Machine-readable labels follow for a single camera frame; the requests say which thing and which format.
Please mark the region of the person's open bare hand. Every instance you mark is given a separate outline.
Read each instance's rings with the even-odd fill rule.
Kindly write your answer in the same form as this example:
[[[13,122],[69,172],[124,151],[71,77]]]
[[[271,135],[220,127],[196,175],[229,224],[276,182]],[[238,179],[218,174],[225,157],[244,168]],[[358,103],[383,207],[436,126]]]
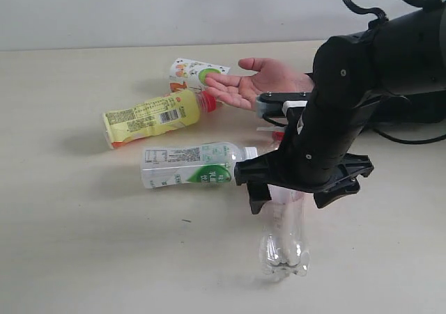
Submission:
[[[238,66],[252,71],[250,76],[209,73],[205,91],[229,106],[254,111],[262,93],[307,93],[314,83],[305,73],[295,72],[272,58],[242,58]]]

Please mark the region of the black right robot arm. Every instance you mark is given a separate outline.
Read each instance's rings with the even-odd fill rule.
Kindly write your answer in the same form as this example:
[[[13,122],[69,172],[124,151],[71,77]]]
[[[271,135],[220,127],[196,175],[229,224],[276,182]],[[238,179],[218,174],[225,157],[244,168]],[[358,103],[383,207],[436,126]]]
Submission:
[[[323,208],[360,190],[370,159],[349,152],[377,106],[388,97],[445,89],[445,0],[403,0],[415,11],[388,19],[379,8],[343,0],[358,15],[371,13],[366,31],[332,36],[313,60],[310,93],[263,93],[258,115],[287,119],[275,151],[236,164],[237,185],[247,185],[258,214],[270,186],[311,193]]]

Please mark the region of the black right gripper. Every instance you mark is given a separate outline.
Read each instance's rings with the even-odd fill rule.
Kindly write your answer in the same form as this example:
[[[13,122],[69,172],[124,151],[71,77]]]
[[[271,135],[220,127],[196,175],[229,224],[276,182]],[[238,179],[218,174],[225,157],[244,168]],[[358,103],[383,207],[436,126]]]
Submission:
[[[254,159],[238,162],[234,168],[237,185],[247,184],[249,206],[258,214],[271,201],[267,184],[313,194],[318,209],[345,196],[357,194],[359,185],[336,187],[368,177],[374,169],[366,155],[353,155],[349,148],[374,112],[369,100],[353,109],[322,109],[310,97],[293,95],[279,105],[259,100],[260,113],[280,109],[288,121],[279,148]]]

